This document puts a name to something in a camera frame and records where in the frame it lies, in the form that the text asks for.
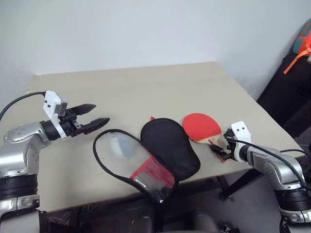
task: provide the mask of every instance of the table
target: table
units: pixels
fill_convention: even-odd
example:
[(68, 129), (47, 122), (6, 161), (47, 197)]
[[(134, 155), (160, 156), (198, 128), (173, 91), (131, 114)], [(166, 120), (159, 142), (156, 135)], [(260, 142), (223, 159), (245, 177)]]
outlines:
[[(222, 131), (243, 120), (252, 133), (253, 143), (278, 150), (300, 149), (216, 62), (40, 75), (33, 77), (29, 90), (56, 91), (69, 102), (69, 107), (96, 104), (94, 110), (78, 118), (81, 124), (99, 117), (111, 118), (101, 130), (54, 141), (41, 151), (40, 210), (60, 210), (137, 193), (132, 186), (102, 170), (94, 158), (92, 143), (96, 135), (107, 129), (122, 129), (139, 137), (150, 116), (181, 123), (187, 114), (205, 113), (220, 124)], [(1, 135), (18, 124), (47, 120), (42, 106), (42, 97), (13, 106), (0, 125)], [(233, 160), (222, 164), (207, 145), (191, 145), (201, 168), (184, 182), (250, 168)]]

